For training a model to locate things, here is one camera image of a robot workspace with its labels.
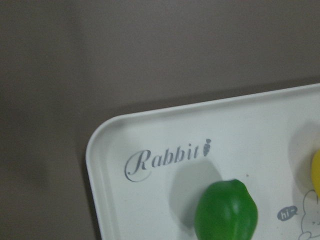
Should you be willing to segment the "green lime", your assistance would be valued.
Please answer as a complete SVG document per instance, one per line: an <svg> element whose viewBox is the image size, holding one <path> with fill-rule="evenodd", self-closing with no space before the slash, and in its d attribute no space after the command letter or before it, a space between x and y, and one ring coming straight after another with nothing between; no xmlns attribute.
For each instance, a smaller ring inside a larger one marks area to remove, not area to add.
<svg viewBox="0 0 320 240"><path fill-rule="evenodd" d="M194 216L199 240L250 240L257 223L257 205L237 179L211 184L201 195Z"/></svg>

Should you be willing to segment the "yellow lemon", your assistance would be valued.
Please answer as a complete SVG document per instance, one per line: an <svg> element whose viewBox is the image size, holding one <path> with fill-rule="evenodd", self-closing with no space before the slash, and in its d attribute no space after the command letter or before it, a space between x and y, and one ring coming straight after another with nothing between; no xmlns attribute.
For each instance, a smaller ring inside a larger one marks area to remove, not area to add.
<svg viewBox="0 0 320 240"><path fill-rule="evenodd" d="M311 163L311 181L318 198L320 197L320 150L318 150Z"/></svg>

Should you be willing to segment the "white rabbit tray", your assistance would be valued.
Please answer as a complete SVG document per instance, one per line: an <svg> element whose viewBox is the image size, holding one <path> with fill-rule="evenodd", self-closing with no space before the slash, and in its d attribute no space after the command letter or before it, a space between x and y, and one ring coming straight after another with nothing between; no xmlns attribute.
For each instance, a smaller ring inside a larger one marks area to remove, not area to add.
<svg viewBox="0 0 320 240"><path fill-rule="evenodd" d="M111 118L85 155L101 237L194 240L203 192L237 179L257 205L255 240L317 240L319 148L318 84Z"/></svg>

